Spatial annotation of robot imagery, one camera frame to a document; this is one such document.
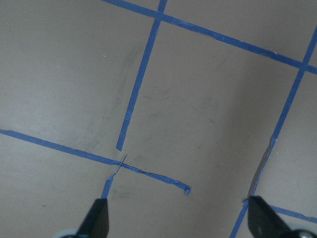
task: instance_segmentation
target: blue tape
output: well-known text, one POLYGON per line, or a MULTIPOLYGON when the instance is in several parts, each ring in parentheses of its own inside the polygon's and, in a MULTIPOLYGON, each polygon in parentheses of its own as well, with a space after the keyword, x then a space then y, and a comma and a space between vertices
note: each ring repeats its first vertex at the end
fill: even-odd
POLYGON ((116 160, 111 160, 111 159, 108 159, 108 158, 105 158, 102 156, 98 156, 98 155, 94 155, 94 154, 90 154, 90 153, 87 153, 87 152, 84 152, 81 150, 75 150, 73 148, 70 148, 70 147, 67 147, 64 145, 59 145, 59 144, 49 142, 46 140, 41 140, 39 138, 32 137, 32 136, 29 136, 26 134, 22 134, 22 133, 19 133, 16 131, 0 129, 0 133, 3 135, 8 135, 8 136, 20 139, 20 140, 28 141, 28 142, 31 142, 33 144, 42 145, 44 147, 48 147, 48 148, 51 148, 54 150, 62 151, 62 152, 65 152, 67 154, 76 155, 76 156, 79 156, 82 158, 97 161, 97 162, 100 162, 103 164, 107 164, 107 165, 119 165, 120 164, 120 162, 116 161, 116 160))
POLYGON ((146 176, 149 176, 149 177, 152 177, 154 179, 163 181, 165 183, 173 184, 176 187, 179 187, 182 190, 184 190, 187 195, 190 192, 190 186, 188 186, 188 185, 186 185, 186 184, 184 184, 184 183, 182 183, 182 182, 180 182, 178 180, 174 180, 172 178, 169 178, 169 177, 166 177, 166 176, 162 176, 162 175, 156 175, 156 174, 148 173, 148 172, 142 171, 140 169, 137 169, 137 168, 135 168, 133 166, 126 165, 126 164, 124 164, 124 163, 122 163, 120 161, 117 161, 117 160, 111 160, 111 159, 108 159, 108 158, 105 158, 105 157, 102 157, 102 156, 99 156, 99 155, 94 155, 94 154, 87 153, 87 152, 84 152, 84 151, 81 151, 81 150, 75 150, 73 148, 70 148, 70 147, 67 147, 67 146, 64 146, 64 145, 59 145, 59 144, 56 144, 56 143, 53 143, 53 142, 49 142, 49 141, 46 141, 46 140, 41 140, 39 138, 32 137, 32 136, 29 136, 29 135, 26 135, 26 134, 22 134, 22 133, 19 133, 19 132, 16 132, 16 131, 12 131, 12 130, 2 130, 2 129, 0 129, 0 134, 11 136, 11 137, 14 137, 14 138, 17 138, 17 139, 20 139, 20 140, 31 142, 33 144, 41 145, 41 146, 44 146, 44 147, 47 147, 47 148, 51 148, 51 149, 54 149, 54 150, 62 151, 62 152, 65 152, 67 154, 76 155, 76 156, 79 156, 79 157, 82 157, 82 158, 86 158, 86 159, 89 159, 89 160, 97 161, 97 162, 100 162, 100 163, 103 163, 103 164, 120 165, 122 167, 125 167, 128 170, 137 172, 139 174, 144 174, 146 176))
MULTIPOLYGON (((164 12, 165 7, 166 7, 166 3, 167 3, 167 0, 161 0, 159 2, 159 5, 158 5, 158 11, 159 12, 164 12)), ((125 1, 123 1, 123 4, 124 4, 124 6, 128 5, 132 9, 135 9, 135 8, 138 7, 135 4, 128 3, 128 2, 125 2, 125 1)), ((123 148, 123 144, 124 144, 124 141, 125 141, 125 137, 127 135, 127 130, 128 130, 131 118, 132 118, 134 107, 135 107, 135 104, 136 104, 137 99, 138 99, 138 95, 139 95, 139 91, 140 91, 141 84, 142 84, 142 81, 143 81, 143 77, 144 77, 145 71, 146 71, 148 63, 149 63, 149 59, 150 59, 150 55, 151 55, 151 52, 152 52, 152 49, 153 49, 153 45, 154 45, 155 39, 156 39, 156 37, 158 35, 159 25, 160 25, 160 20, 155 19, 154 23, 152 25, 151 31, 150 31, 150 35, 149 35, 149 38, 148 38, 147 45, 146 45, 144 53, 143 53, 143 57, 142 57, 142 60, 141 60, 139 72, 138 72, 138 75, 137 75, 135 83, 134 83, 134 87, 133 87, 133 90, 132 90, 132 94, 131 94, 131 97, 130 97, 128 108, 127 108, 127 111, 125 113, 124 120, 123 120, 122 127, 121 127, 121 131, 120 131, 120 135, 119 135, 119 138, 118 138, 118 141, 117 141, 116 148, 119 151, 122 151, 122 148, 123 148)))
POLYGON ((168 184, 172 184, 172 185, 175 185, 176 187, 179 187, 180 189, 184 190, 186 192, 186 195, 188 196, 189 193, 190 193, 190 186, 178 181, 178 180, 174 180, 174 179, 171 179, 169 177, 166 177, 166 176, 163 176, 163 175, 157 175, 157 174, 153 174, 153 173, 148 173, 148 172, 145 172, 145 171, 142 171, 140 169, 137 169, 135 167, 132 167, 132 166, 129 166, 129 165, 126 165, 126 164, 122 164, 122 167, 125 167, 129 170, 132 170, 136 173, 139 173, 139 174, 144 174, 146 176, 149 176, 151 178, 154 178, 154 179, 157 179, 157 180, 160 180, 160 181, 163 181, 165 183, 168 183, 168 184))
POLYGON ((115 172, 113 173, 113 175, 111 175, 107 180, 106 180, 106 183, 105 183, 105 186, 104 186, 104 189, 103 189, 103 193, 101 195, 101 198, 108 198, 108 195, 109 195, 109 191, 110 191, 110 188, 111 188, 111 185, 112 185, 112 181, 113 181, 113 178, 114 176, 118 173, 122 163, 124 162, 125 158, 127 157, 127 154, 124 156, 123 160, 121 161, 121 163, 118 165, 118 168, 115 170, 115 172))
POLYGON ((308 221, 308 222, 317 223, 317 218, 316 217, 307 217, 307 216, 304 216, 301 213, 293 212, 293 211, 286 210, 286 209, 280 208, 280 207, 271 206, 271 208, 276 213, 279 213, 279 214, 283 214, 283 215, 286 215, 286 216, 289 216, 289 217, 294 217, 294 218, 301 219, 301 220, 308 221))
MULTIPOLYGON (((251 45, 249 43, 237 40, 237 39, 232 38, 232 37, 228 37, 226 35, 217 33, 217 32, 212 31, 212 30, 209 30, 207 28, 192 24, 190 22, 183 21, 183 20, 178 19, 176 17, 172 17, 169 15, 163 14, 162 12, 159 12, 159 11, 154 11, 154 10, 142 7, 142 6, 138 6, 138 5, 135 5, 133 3, 126 2, 124 0, 103 0, 103 1, 108 2, 110 4, 113 4, 115 6, 118 6, 118 7, 124 8, 126 10, 130 10, 130 11, 145 15, 145 16, 154 17, 155 19, 158 19, 160 21, 164 21, 164 22, 170 23, 172 25, 175 25, 175 26, 178 26, 178 27, 190 30, 190 31, 194 31, 197 33, 201 33, 201 34, 213 37, 216 40, 224 42, 226 44, 236 46, 238 48, 250 51, 250 52, 258 54, 258 55, 267 56, 273 60, 285 63, 287 65, 290 65, 290 66, 293 66, 296 68, 299 68, 302 64, 301 62, 299 62, 297 60, 294 60, 292 58, 277 54, 276 52, 265 50, 263 48, 251 45)), ((311 65, 308 66, 306 71, 308 71, 310 73, 317 74, 317 68, 314 66, 311 66, 311 65)))
POLYGON ((316 46, 316 42, 317 42, 317 27, 315 28, 315 31, 313 33, 313 37, 312 37, 312 39, 310 41, 310 44, 308 46, 308 49, 307 49, 307 51, 305 53, 305 57, 304 57, 303 63, 302 63, 302 65, 299 68, 299 71, 297 73, 297 76, 295 78, 293 86, 291 88, 291 91, 290 91, 290 93, 289 93, 289 95, 287 97, 287 100, 285 102, 285 105, 284 105, 284 108, 282 110, 282 113, 281 113, 281 115, 280 115, 280 117, 278 119, 277 125, 276 125, 276 127, 274 129, 274 132, 273 132, 273 135, 272 135, 272 138, 271 138, 271 142, 270 142, 270 146, 269 146, 269 151, 268 151, 268 154, 266 155, 266 159, 265 159, 265 161, 264 161, 264 163, 263 163, 263 165, 262 165, 262 167, 260 169, 260 172, 259 172, 259 174, 257 176, 256 182, 255 182, 255 185, 254 185, 254 188, 253 188, 252 195, 254 195, 256 190, 257 190, 258 183, 260 181, 260 178, 261 178, 261 175, 263 173, 263 170, 264 170, 264 168, 266 166, 266 163, 267 163, 267 161, 269 159, 269 156, 270 156, 270 154, 272 152, 272 149, 273 149, 273 147, 274 147, 274 145, 275 145, 275 143, 276 143, 276 141, 278 139, 278 136, 279 136, 279 134, 280 134, 280 132, 282 130, 282 127, 283 127, 283 124, 284 124, 285 119, 287 117, 287 114, 288 114, 288 112, 289 112, 289 110, 290 110, 290 108, 292 106, 292 103, 294 101, 294 98, 295 98, 295 95, 297 93, 297 90, 298 90, 298 88, 299 88, 299 86, 301 84, 301 81, 303 79, 304 73, 305 73, 306 69, 308 68, 308 63, 309 63, 309 60, 310 60, 310 58, 311 58, 311 56, 312 56, 312 54, 314 52, 314 48, 316 46))
POLYGON ((242 221, 243 221, 243 219, 244 219, 244 217, 245 217, 245 215, 247 213, 248 207, 249 207, 249 201, 245 200, 243 202, 242 209, 241 209, 241 211, 239 213, 239 216, 238 216, 238 218, 236 220, 236 223, 234 224, 234 227, 233 227, 233 229, 231 231, 231 234, 230 234, 229 238, 235 238, 237 236, 237 233, 238 233, 238 231, 240 229, 242 221))

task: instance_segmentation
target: black plastic part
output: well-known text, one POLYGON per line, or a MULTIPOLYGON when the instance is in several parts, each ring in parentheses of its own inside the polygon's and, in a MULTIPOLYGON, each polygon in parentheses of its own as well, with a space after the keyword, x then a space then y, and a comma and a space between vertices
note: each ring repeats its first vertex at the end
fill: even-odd
POLYGON ((309 231, 295 230, 290 233, 283 234, 281 238, 317 238, 317 236, 309 231))
POLYGON ((292 230, 259 196, 249 197, 248 227, 254 238, 281 238, 292 230))
POLYGON ((106 238, 109 232, 107 199, 96 199, 76 234, 77 238, 106 238))

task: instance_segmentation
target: torn tape end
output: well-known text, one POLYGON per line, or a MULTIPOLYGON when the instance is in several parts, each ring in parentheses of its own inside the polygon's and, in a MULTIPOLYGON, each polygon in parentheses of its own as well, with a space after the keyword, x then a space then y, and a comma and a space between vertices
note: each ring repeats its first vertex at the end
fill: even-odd
POLYGON ((190 187, 188 187, 188 189, 186 189, 186 196, 188 196, 190 194, 190 187))

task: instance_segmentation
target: gray floor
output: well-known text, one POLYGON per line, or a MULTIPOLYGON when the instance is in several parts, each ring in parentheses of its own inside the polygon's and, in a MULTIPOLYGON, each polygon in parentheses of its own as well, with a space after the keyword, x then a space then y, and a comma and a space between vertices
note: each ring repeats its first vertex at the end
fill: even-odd
MULTIPOLYGON (((316 9, 316 1, 169 0, 165 13, 302 62, 316 9)), ((99 0, 3 0, 0 22, 0 129, 117 161, 127 154, 125 164, 191 187, 186 196, 121 168, 108 237, 252 237, 246 217, 231 231, 298 67, 163 21, 118 151, 154 19, 99 0)), ((316 49, 309 65, 256 194, 316 217, 316 49)), ((0 237, 77 228, 116 169, 3 133, 0 144, 0 237)), ((317 233, 316 223, 282 218, 317 233)))

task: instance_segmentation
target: tape grid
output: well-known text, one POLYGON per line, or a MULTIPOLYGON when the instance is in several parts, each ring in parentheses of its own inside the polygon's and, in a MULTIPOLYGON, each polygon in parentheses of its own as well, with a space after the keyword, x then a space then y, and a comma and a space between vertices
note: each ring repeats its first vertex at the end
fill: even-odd
MULTIPOLYGON (((308 50, 307 50, 307 52, 305 54, 304 60, 301 63, 301 62, 299 62, 297 60, 294 60, 294 59, 291 59, 289 57, 277 54, 275 52, 265 50, 263 48, 251 45, 249 43, 234 39, 232 37, 225 36, 225 35, 217 33, 217 32, 214 32, 214 31, 209 30, 207 28, 204 28, 204 27, 201 27, 201 26, 198 26, 198 25, 183 21, 181 19, 166 15, 163 12, 164 12, 167 0, 161 0, 159 2, 159 6, 158 6, 158 10, 157 11, 154 11, 154 10, 142 7, 142 6, 138 6, 136 4, 133 4, 133 3, 130 3, 130 2, 126 2, 124 0, 103 0, 103 1, 108 2, 110 4, 113 4, 113 5, 116 5, 118 7, 130 10, 130 11, 145 15, 145 16, 149 16, 149 17, 155 18, 153 26, 152 26, 152 29, 151 29, 151 32, 150 32, 150 36, 149 36, 149 39, 148 39, 148 42, 147 42, 147 45, 146 45, 146 49, 145 49, 145 52, 144 52, 144 55, 143 55, 143 58, 142 58, 142 61, 141 61, 141 64, 140 64, 140 68, 139 68, 139 72, 138 72, 138 75, 137 75, 137 78, 136 78, 136 82, 135 82, 135 85, 134 85, 134 88, 133 88, 133 91, 132 91, 132 94, 131 94, 131 98, 130 98, 129 105, 128 105, 128 108, 127 108, 127 111, 126 111, 124 122, 122 124, 120 136, 119 136, 119 139, 118 139, 118 142, 117 142, 117 149, 118 150, 121 151, 122 148, 123 148, 123 143, 124 143, 124 140, 125 140, 125 137, 126 137, 126 132, 127 132, 128 126, 129 126, 131 118, 132 118, 133 110, 134 110, 134 107, 135 107, 135 104, 136 104, 136 100, 137 100, 138 93, 139 93, 139 90, 140 90, 140 87, 141 87, 141 84, 142 84, 142 80, 143 80, 143 77, 144 77, 144 74, 145 74, 145 70, 147 68, 147 65, 148 65, 148 62, 149 62, 149 58, 150 58, 150 55, 151 55, 151 51, 153 49, 153 45, 154 45, 154 42, 155 42, 155 39, 156 39, 156 36, 157 36, 157 33, 158 33, 159 25, 160 25, 161 21, 164 21, 164 22, 170 23, 172 25, 175 25, 175 26, 178 26, 178 27, 190 30, 190 31, 194 31, 194 32, 197 32, 197 33, 201 33, 201 34, 213 37, 214 39, 216 39, 218 41, 221 41, 221 42, 224 42, 226 44, 229 44, 229 45, 232 45, 232 46, 236 46, 238 48, 250 51, 250 52, 255 53, 255 54, 264 55, 264 56, 267 56, 267 57, 269 57, 269 58, 271 58, 273 60, 288 64, 288 65, 296 67, 296 68, 299 68, 299 72, 297 74, 295 82, 294 82, 294 84, 292 86, 290 94, 289 94, 289 96, 287 98, 287 101, 285 103, 283 111, 282 111, 282 113, 280 115, 280 118, 279 118, 278 123, 277 123, 277 125, 275 127, 275 130, 274 130, 274 133, 272 135, 272 141, 271 141, 271 144, 270 144, 270 149, 269 149, 269 152, 267 154, 267 159, 269 158, 269 155, 270 155, 270 153, 272 151, 272 148, 274 147, 274 145, 275 145, 275 143, 277 141, 278 135, 279 135, 279 133, 281 131, 281 128, 282 128, 282 126, 284 124, 284 121, 285 121, 286 116, 287 116, 287 114, 289 112, 289 109, 290 109, 291 104, 292 104, 292 102, 294 100, 294 97, 296 95, 296 92, 298 90, 298 87, 299 87, 299 85, 301 83, 301 80, 303 78, 303 75, 304 75, 305 71, 308 71, 308 72, 313 73, 313 74, 317 74, 317 68, 314 67, 314 66, 308 65, 309 60, 311 58, 311 55, 313 53, 314 47, 316 45, 316 41, 317 41, 317 28, 315 29, 315 32, 314 32, 313 37, 312 37, 312 40, 311 40, 310 45, 308 47, 308 50)), ((38 139, 38 138, 35 138, 35 137, 31 137, 29 135, 25 135, 25 134, 22 134, 22 133, 19 133, 19 132, 11 131, 11 130, 1 130, 0 129, 0 133, 3 134, 3 135, 7 135, 7 136, 14 137, 14 138, 18 138, 18 139, 21 139, 21 140, 24 140, 24 141, 28 141, 28 142, 31 142, 31 143, 34 143, 34 144, 38 144, 38 145, 41 145, 41 146, 44 146, 44 147, 52 148, 52 149, 55 149, 55 150, 58 150, 58 151, 62 151, 62 152, 68 153, 68 154, 76 155, 76 156, 79 156, 79 157, 82 157, 82 158, 87 158, 87 159, 90 159, 90 160, 93 160, 93 161, 97 161, 97 162, 100 162, 100 163, 104 163, 104 164, 107 164, 107 165, 117 165, 118 168, 115 171, 115 173, 112 176, 110 176, 107 179, 107 181, 106 181, 102 197, 107 197, 107 195, 109 193, 109 189, 111 187, 111 183, 113 181, 113 178, 116 175, 116 173, 118 172, 120 167, 124 167, 124 168, 129 169, 131 171, 134 171, 136 173, 145 174, 145 175, 147 175, 149 177, 158 179, 158 180, 163 181, 165 183, 173 184, 173 185, 185 190, 187 195, 190 192, 190 187, 187 186, 186 184, 183 184, 180 181, 171 179, 171 178, 166 177, 166 176, 157 175, 157 174, 148 173, 148 172, 139 170, 138 168, 129 166, 127 164, 124 164, 123 161, 120 162, 120 161, 116 161, 116 160, 111 160, 111 159, 108 159, 108 158, 105 158, 105 157, 101 157, 101 156, 98 156, 98 155, 90 154, 90 153, 87 153, 87 152, 84 152, 84 151, 80 151, 80 150, 75 150, 75 149, 67 147, 67 146, 63 146, 63 145, 59 145, 59 144, 52 143, 52 142, 49 142, 49 141, 41 140, 41 139, 38 139)), ((263 164, 263 167, 262 167, 262 169, 260 171, 260 174, 259 174, 259 176, 257 178, 257 182, 256 182, 256 185, 254 187, 253 194, 256 191, 257 184, 258 184, 258 182, 260 180, 260 177, 261 177, 261 174, 262 174, 263 169, 265 167, 265 164, 267 162, 267 159, 266 159, 265 163, 263 164)), ((317 218, 306 217, 303 214, 296 213, 296 212, 293 212, 293 211, 289 211, 289 210, 286 210, 286 209, 283 209, 283 208, 278 208, 278 207, 275 207, 275 206, 272 206, 272 208, 277 213, 284 214, 284 215, 291 216, 291 217, 295 217, 295 218, 298 218, 298 219, 301 219, 301 220, 317 223, 317 218)), ((237 219, 237 221, 236 221, 236 223, 234 225, 234 228, 232 230, 230 238, 235 238, 236 237, 236 234, 237 234, 237 232, 238 232, 238 230, 239 230, 239 228, 241 226, 241 223, 242 223, 242 221, 244 219, 244 216, 246 214, 247 209, 248 209, 248 201, 246 200, 243 203, 243 207, 242 207, 242 209, 240 211, 240 214, 238 216, 238 219, 237 219)))
MULTIPOLYGON (((299 68, 302 64, 301 62, 299 62, 297 60, 280 55, 276 52, 265 50, 261 47, 254 46, 252 44, 249 44, 249 43, 240 41, 238 39, 235 39, 235 38, 220 34, 218 32, 212 31, 212 30, 207 29, 205 27, 198 26, 198 25, 195 25, 193 23, 183 21, 181 19, 178 19, 178 18, 170 16, 170 15, 166 15, 166 14, 159 12, 159 11, 154 11, 154 10, 148 9, 146 7, 138 6, 138 5, 135 5, 133 3, 130 3, 130 2, 127 2, 124 0, 102 0, 102 1, 105 1, 105 2, 108 2, 112 5, 124 8, 126 10, 133 11, 135 13, 139 13, 141 15, 154 17, 155 19, 158 19, 160 21, 167 22, 169 24, 172 24, 172 25, 175 25, 175 26, 178 26, 178 27, 190 30, 190 31, 194 31, 197 33, 201 33, 201 34, 213 37, 214 39, 221 41, 221 42, 224 42, 226 44, 236 46, 238 48, 250 51, 250 52, 258 54, 258 55, 267 56, 273 60, 288 64, 288 65, 296 67, 296 68, 299 68)), ((306 71, 313 73, 313 74, 317 74, 317 67, 309 65, 306 71)))

